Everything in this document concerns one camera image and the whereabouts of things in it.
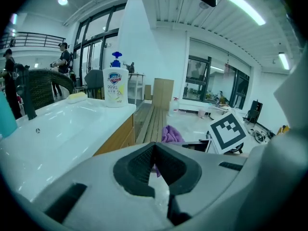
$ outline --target black shirt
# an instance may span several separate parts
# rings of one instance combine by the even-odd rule
[[[14,79],[13,79],[14,65],[15,65],[14,58],[11,57],[8,60],[6,60],[4,70],[6,70],[8,72],[8,74],[6,74],[3,77],[6,90],[8,90],[10,88],[15,89],[15,83],[14,83]]]
[[[59,66],[59,72],[60,73],[66,73],[67,68],[69,66],[69,52],[68,51],[64,51],[62,52],[61,56],[60,56],[60,60],[66,60],[66,63],[64,65]]]

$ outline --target railing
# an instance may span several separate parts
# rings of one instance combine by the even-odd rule
[[[63,43],[65,38],[30,32],[4,33],[0,41],[0,49],[18,47],[18,46],[39,46],[59,48],[59,44]]]

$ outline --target countertop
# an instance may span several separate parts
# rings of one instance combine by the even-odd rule
[[[135,112],[136,106],[109,108],[104,100],[66,100],[17,120],[18,128],[0,141],[0,166],[13,191],[29,201],[55,179],[92,157]]]

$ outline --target white soap bottle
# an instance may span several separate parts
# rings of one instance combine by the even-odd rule
[[[112,55],[115,56],[112,66],[103,70],[105,103],[108,107],[123,107],[128,104],[128,70],[121,68],[120,52]]]

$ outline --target yellow sponge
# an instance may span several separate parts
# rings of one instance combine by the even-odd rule
[[[71,94],[67,97],[67,101],[69,103],[77,103],[83,101],[87,98],[87,95],[84,92],[79,92],[75,94]]]

